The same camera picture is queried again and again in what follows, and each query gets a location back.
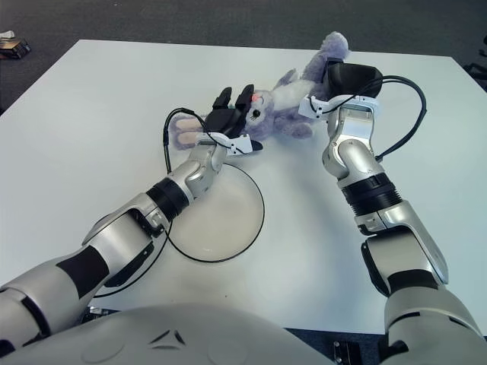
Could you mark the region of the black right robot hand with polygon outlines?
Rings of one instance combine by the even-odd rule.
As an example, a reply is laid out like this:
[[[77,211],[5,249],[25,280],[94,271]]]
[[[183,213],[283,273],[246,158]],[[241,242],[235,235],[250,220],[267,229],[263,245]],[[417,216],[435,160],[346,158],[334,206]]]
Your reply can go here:
[[[382,73],[373,66],[329,59],[325,64],[323,85],[328,99],[340,95],[375,98],[382,88]]]

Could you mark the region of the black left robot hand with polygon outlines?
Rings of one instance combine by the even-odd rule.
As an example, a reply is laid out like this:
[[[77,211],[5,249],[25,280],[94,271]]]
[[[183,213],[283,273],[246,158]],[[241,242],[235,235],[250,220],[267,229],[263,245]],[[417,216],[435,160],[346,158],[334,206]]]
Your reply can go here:
[[[206,116],[203,123],[203,133],[197,138],[196,143],[223,147],[230,156],[261,151],[263,145],[254,141],[244,131],[254,86],[248,84],[237,97],[233,107],[229,106],[231,92],[231,87],[226,87],[215,99],[212,111]]]

